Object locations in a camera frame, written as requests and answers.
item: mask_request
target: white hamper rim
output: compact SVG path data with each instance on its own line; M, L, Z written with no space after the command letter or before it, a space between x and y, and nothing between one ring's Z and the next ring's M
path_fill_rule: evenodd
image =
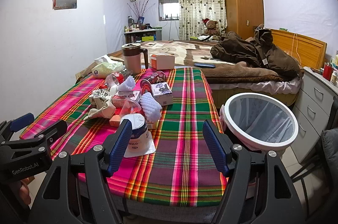
M288 117L291 119L291 122L292 122L293 126L295 127L294 133L292 134L292 136L288 140L286 140L284 142L279 142L279 143L265 142L265 141L262 141L262 140L259 140L259 139L256 139L256 138L250 136L249 134L247 134L246 132L241 130L239 128L239 126L236 125L236 123L232 120L232 118L230 116L229 105L232 101L234 101L237 98L239 98L239 99L241 99L241 98L258 98L258 99L262 99L262 100L274 103L276 106L280 107L288 115ZM290 109L287 106L285 106L283 103L281 103L277 99L272 98L272 97L267 96L267 95L264 95L264 94L246 92L246 93L239 93L239 94L236 94L234 96L231 96L225 103L224 112L225 112L224 121L225 121L226 125L229 127L229 129L231 130L231 132L233 134L235 134L244 143L247 143L247 144L249 144L252 147L257 148L257 149L261 149L261 150L265 150L265 151L267 151L267 150L275 150L275 151L284 150L292 144L292 142L296 139L297 134L298 134L297 119L296 119L295 115L292 113L292 111L290 111Z

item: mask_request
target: heart pattern curtain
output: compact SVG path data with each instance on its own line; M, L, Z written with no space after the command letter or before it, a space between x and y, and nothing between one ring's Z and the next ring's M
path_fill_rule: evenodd
M206 29L203 19L218 21L220 30L226 28L225 0L179 0L180 40L198 37Z

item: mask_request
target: drawer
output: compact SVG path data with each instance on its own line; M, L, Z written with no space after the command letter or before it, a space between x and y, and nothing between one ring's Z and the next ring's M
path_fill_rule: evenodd
M291 148L298 162L301 163L319 140L319 135L297 107L294 106L292 112L298 122L298 135Z
M299 90L295 106L304 114L319 135L326 128L328 115L326 112L303 90Z
M301 89L309 95L329 116L336 94L318 79L305 72Z

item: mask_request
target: blue gripper pad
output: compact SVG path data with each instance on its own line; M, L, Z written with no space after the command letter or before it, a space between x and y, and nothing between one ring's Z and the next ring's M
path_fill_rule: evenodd
M214 160L217 170L223 174L223 176L229 176L229 168L226 165L226 154L219 143L215 133L219 133L218 131L213 131L211 126L207 121L203 123L203 137L207 143L208 149Z
M117 172L119 169L124 153L128 147L128 142L132 134L131 122L129 120L123 120L114 134L119 135L111 153L109 154L109 167L107 168L109 177L111 177L113 173Z
M34 115L31 113L27 113L15 120L12 121L10 130L12 132L18 132L19 130L25 128L34 122Z

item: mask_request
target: metal screw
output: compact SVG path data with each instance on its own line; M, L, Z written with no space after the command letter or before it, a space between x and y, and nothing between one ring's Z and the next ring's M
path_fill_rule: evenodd
M270 155L271 157L276 157L277 153L275 151L269 151L268 155Z
M66 151L62 151L62 152L59 153L59 157L60 158L64 158L66 156L67 156L67 152Z
M241 151L241 150L242 150L242 146L241 146L240 144L234 144L234 145L233 145L233 149L234 149L235 151Z
M103 149L102 145L94 146L94 151L101 151Z

